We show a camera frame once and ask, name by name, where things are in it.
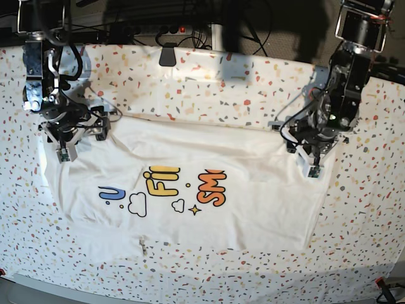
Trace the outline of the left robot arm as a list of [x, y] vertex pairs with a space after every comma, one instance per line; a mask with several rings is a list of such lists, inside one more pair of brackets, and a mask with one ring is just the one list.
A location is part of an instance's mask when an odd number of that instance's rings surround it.
[[324, 88], [278, 129], [289, 153], [302, 149], [319, 160], [342, 133], [356, 126], [361, 93], [375, 55], [385, 46], [393, 1], [342, 1], [335, 28], [340, 43], [329, 61]]

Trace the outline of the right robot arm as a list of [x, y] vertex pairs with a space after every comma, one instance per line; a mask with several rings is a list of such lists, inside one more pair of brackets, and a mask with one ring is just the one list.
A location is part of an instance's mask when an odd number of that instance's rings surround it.
[[70, 2], [20, 1], [17, 31], [27, 36], [23, 48], [27, 73], [23, 108], [45, 120], [39, 128], [48, 142], [66, 150], [84, 136], [105, 140], [108, 112], [102, 106], [89, 108], [65, 93], [83, 71], [82, 57], [71, 39]]

